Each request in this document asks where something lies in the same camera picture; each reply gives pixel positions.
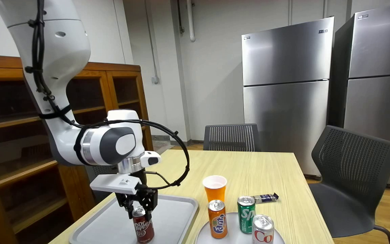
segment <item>plastic cup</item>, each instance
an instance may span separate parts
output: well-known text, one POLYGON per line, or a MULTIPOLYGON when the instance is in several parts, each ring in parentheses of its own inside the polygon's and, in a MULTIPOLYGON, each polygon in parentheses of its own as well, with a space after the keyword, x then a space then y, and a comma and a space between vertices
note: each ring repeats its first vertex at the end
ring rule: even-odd
POLYGON ((209 202, 211 200, 225 201, 226 178, 224 176, 207 176, 202 184, 209 202))

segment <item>white plate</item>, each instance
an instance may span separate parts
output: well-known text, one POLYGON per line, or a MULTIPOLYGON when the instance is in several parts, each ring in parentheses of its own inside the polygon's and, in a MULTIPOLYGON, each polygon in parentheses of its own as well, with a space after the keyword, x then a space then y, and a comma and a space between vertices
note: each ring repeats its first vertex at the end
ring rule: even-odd
MULTIPOLYGON (((238 213, 226 214, 226 226, 228 234, 222 239, 213 238, 210 233, 210 225, 207 222, 199 231, 196 237, 196 244, 252 244, 252 235, 240 231, 238 213)), ((270 244, 285 244, 282 236, 275 230, 274 241, 270 244)))

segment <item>table top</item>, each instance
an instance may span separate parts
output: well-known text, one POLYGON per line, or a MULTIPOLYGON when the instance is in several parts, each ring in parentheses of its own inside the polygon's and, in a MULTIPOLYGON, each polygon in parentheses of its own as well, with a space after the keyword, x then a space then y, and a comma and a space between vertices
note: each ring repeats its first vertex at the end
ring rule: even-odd
MULTIPOLYGON (((195 198, 199 203, 198 215, 194 217, 185 243, 194 243, 201 227, 209 221, 202 180, 210 175, 221 175, 228 180, 227 212, 237 212, 239 196, 275 192, 279 195, 278 201, 257 204, 255 210, 273 219, 285 243, 334 243, 293 153, 190 150, 189 155, 190 171, 181 185, 159 190, 159 194, 195 198)), ((170 149, 161 156, 162 162, 148 170, 161 173, 169 182, 175 181, 186 165, 183 151, 170 149)), ((151 187, 164 185, 159 176, 148 175, 147 178, 151 187)), ((108 196, 50 243, 67 244, 73 231, 114 197, 114 194, 108 196)))

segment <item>fanta can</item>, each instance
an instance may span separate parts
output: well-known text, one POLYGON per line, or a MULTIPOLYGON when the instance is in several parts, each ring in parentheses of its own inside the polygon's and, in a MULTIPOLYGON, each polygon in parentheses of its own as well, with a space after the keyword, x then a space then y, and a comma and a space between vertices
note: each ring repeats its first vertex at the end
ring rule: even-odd
POLYGON ((209 202, 209 223, 210 231, 214 238, 224 238, 228 229, 226 228, 225 203, 221 200, 212 200, 209 202))

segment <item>freezer door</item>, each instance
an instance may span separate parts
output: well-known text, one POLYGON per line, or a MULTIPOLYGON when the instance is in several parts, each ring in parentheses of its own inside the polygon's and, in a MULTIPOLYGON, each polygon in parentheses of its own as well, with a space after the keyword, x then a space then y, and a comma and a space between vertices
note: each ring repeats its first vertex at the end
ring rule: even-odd
POLYGON ((390 75, 390 6, 354 15, 350 79, 390 75))
POLYGON ((329 79, 334 17, 242 35, 243 85, 329 79))
POLYGON ((390 77, 348 81, 344 128, 390 141, 390 77))
POLYGON ((293 152, 317 175, 311 151, 326 125, 328 81, 243 88, 245 123, 256 123, 262 151, 293 152))

